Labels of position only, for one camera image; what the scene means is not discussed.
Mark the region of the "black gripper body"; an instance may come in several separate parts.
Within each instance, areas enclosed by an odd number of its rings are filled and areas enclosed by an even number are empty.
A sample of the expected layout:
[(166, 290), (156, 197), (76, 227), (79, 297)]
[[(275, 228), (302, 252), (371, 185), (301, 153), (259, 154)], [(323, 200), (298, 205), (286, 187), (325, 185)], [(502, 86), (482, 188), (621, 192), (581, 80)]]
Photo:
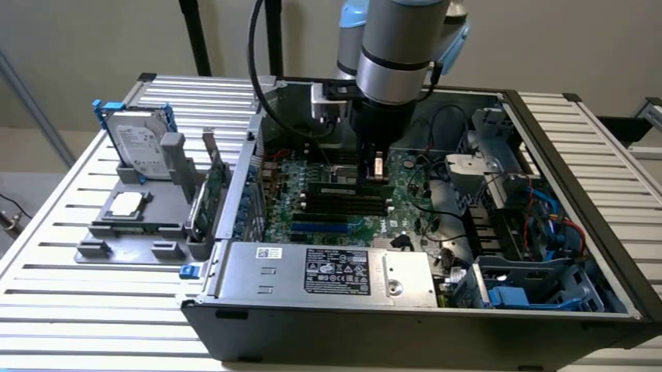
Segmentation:
[(350, 125), (357, 134), (357, 149), (390, 147), (403, 136), (415, 111), (415, 102), (386, 105), (369, 98), (351, 102)]

